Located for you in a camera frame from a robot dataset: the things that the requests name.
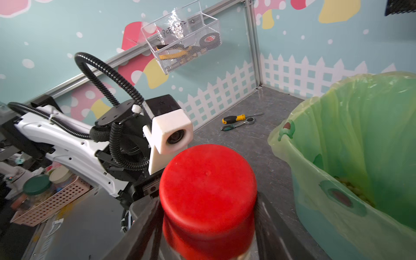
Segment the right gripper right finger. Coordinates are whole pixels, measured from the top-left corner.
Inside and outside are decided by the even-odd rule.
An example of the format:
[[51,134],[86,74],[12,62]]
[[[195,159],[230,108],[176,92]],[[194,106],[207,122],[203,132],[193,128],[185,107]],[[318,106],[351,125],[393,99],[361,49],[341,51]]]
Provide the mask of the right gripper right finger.
[[257,193],[253,211],[260,260],[314,259],[261,192]]

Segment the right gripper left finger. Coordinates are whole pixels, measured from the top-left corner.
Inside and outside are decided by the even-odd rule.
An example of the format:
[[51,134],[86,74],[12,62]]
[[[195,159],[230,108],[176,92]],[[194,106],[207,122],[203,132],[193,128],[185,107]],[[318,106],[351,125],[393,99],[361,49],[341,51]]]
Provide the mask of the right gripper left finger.
[[151,246],[149,260],[159,258],[164,210],[159,198],[152,199],[121,241],[104,257],[105,260],[143,260]]

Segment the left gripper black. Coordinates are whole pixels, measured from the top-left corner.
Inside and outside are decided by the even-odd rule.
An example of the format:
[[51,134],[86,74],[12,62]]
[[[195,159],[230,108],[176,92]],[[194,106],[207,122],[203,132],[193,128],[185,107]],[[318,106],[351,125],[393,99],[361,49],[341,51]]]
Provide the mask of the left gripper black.
[[128,184],[120,192],[120,204],[123,207],[121,231],[127,232],[139,218],[152,199],[159,196],[161,175],[150,175],[136,183]]

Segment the peanut jar red lid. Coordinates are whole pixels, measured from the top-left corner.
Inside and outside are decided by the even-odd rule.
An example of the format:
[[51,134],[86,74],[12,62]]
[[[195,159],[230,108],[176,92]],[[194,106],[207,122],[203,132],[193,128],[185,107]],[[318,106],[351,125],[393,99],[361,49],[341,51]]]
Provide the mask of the peanut jar red lid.
[[254,234],[256,177],[236,151],[190,147],[165,168],[159,188],[163,234],[186,260],[233,260],[249,251]]

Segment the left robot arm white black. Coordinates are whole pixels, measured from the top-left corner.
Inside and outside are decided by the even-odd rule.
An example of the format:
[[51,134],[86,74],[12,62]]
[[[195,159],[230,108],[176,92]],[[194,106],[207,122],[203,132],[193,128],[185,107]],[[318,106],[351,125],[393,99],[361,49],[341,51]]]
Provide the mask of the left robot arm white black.
[[142,128],[149,123],[146,101],[121,74],[85,52],[74,57],[87,79],[112,104],[94,126],[64,115],[58,108],[10,102],[15,119],[1,132],[36,159],[56,161],[85,180],[103,187],[123,207],[121,229],[133,224],[131,204],[143,193],[135,187],[150,165],[150,147]]

